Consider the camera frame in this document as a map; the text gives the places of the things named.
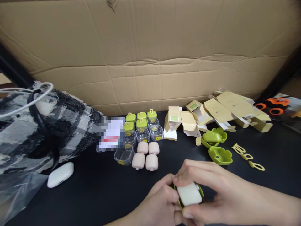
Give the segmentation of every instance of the fingernail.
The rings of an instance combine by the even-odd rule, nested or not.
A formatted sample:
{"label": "fingernail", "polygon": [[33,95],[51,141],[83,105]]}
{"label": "fingernail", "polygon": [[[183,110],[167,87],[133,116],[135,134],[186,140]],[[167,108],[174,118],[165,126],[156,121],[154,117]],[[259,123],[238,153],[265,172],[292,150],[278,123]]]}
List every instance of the fingernail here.
{"label": "fingernail", "polygon": [[190,213],[183,213],[183,216],[187,219],[192,219],[193,216]]}

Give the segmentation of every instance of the clear plastic bag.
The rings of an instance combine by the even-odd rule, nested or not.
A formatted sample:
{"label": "clear plastic bag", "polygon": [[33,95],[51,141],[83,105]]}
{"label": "clear plastic bag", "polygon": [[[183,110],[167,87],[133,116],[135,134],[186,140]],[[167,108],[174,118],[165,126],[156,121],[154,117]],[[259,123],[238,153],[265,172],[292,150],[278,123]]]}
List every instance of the clear plastic bag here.
{"label": "clear plastic bag", "polygon": [[0,226],[26,208],[47,178],[37,173],[0,175]]}

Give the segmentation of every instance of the black cable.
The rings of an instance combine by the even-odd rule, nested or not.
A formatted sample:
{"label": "black cable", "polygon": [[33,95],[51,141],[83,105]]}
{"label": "black cable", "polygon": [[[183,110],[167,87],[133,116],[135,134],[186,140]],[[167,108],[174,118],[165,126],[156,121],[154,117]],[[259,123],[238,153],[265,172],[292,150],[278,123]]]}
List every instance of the black cable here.
{"label": "black cable", "polygon": [[[29,97],[27,98],[27,103],[29,104],[30,102],[32,102],[34,100],[34,95],[36,93],[40,93],[40,92],[41,92],[41,90],[37,89],[37,90],[33,91],[31,94],[29,94]],[[53,140],[52,135],[51,135],[48,127],[46,126],[44,119],[42,118],[39,110],[37,109],[37,106],[35,104],[31,105],[29,107],[29,111],[30,111],[31,116],[34,118],[34,121],[38,124],[38,126],[41,128],[42,132],[44,133],[46,141],[52,151],[53,164],[49,170],[49,172],[51,172],[59,163],[59,159],[60,159],[59,149],[58,149],[55,141]]]}

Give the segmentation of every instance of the black tabletop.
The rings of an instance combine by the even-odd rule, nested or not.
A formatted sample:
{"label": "black tabletop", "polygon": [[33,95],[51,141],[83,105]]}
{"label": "black tabletop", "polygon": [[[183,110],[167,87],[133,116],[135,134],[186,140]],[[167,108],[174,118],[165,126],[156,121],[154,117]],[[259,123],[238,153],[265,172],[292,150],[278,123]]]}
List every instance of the black tabletop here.
{"label": "black tabletop", "polygon": [[[166,112],[158,113],[162,127],[165,115]],[[232,152],[233,163],[224,167],[247,181],[301,198],[300,135],[276,122],[267,133],[230,123],[237,126],[237,132],[227,132],[228,139],[219,146]],[[176,174],[185,159],[211,161],[207,148],[196,146],[195,137],[187,136],[182,125],[177,129],[177,139],[158,142],[159,168],[154,172],[119,165],[113,159],[114,152],[97,153],[96,146],[90,147],[71,160],[75,168],[68,180],[51,189],[44,183],[28,206],[7,226],[24,223],[30,226],[100,226],[125,216],[142,202],[158,180],[168,173]],[[235,143],[266,170],[251,168],[231,149]],[[212,199],[214,191],[202,188],[205,198]]]}

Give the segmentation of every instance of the green plastic part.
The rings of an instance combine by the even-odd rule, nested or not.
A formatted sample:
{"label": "green plastic part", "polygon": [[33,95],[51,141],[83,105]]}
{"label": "green plastic part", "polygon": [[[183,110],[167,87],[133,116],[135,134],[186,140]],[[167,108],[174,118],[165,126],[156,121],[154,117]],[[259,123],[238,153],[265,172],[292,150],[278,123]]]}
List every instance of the green plastic part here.
{"label": "green plastic part", "polygon": [[224,143],[227,139],[227,133],[222,128],[213,128],[212,132],[217,133],[221,136],[221,143]]}
{"label": "green plastic part", "polygon": [[135,114],[132,114],[132,113],[129,113],[126,117],[125,117],[125,121],[128,121],[128,122],[136,122],[136,115]]}
{"label": "green plastic part", "polygon": [[141,120],[138,120],[136,122],[136,128],[137,129],[144,128],[144,127],[147,127],[147,120],[146,119],[141,119]]}
{"label": "green plastic part", "polygon": [[[197,184],[198,185],[198,187],[199,187],[199,192],[200,192],[200,194],[201,194],[201,197],[202,197],[202,203],[205,203],[205,196],[204,196],[204,192],[203,192],[203,190],[202,190],[202,188],[201,188],[201,186],[199,185],[199,184]],[[181,198],[179,197],[179,200],[178,200],[178,202],[179,202],[179,205],[180,205],[180,207],[181,207],[181,209],[183,209],[184,208],[184,205],[183,205],[183,203],[182,203],[182,201],[181,201]]]}
{"label": "green plastic part", "polygon": [[154,110],[150,109],[150,111],[147,112],[147,117],[148,118],[156,118],[157,117],[157,112],[155,112]]}
{"label": "green plastic part", "polygon": [[218,165],[229,165],[233,162],[232,153],[229,150],[225,150],[221,147],[209,148],[208,153],[212,161]]}
{"label": "green plastic part", "polygon": [[137,114],[137,120],[139,120],[139,119],[141,119],[141,118],[143,118],[143,119],[146,119],[146,113],[145,112],[139,112],[138,114]]}
{"label": "green plastic part", "polygon": [[124,125],[124,130],[127,131],[133,131],[134,130],[134,123],[133,122],[126,122]]}
{"label": "green plastic part", "polygon": [[210,142],[210,143],[207,143],[204,139],[203,139],[203,136],[202,136],[202,139],[201,139],[201,143],[206,147],[206,148],[212,148],[212,147],[216,147],[219,145],[219,142]]}
{"label": "green plastic part", "polygon": [[222,136],[220,134],[218,134],[218,133],[213,132],[213,131],[207,131],[203,135],[203,139],[206,142],[221,142]]}

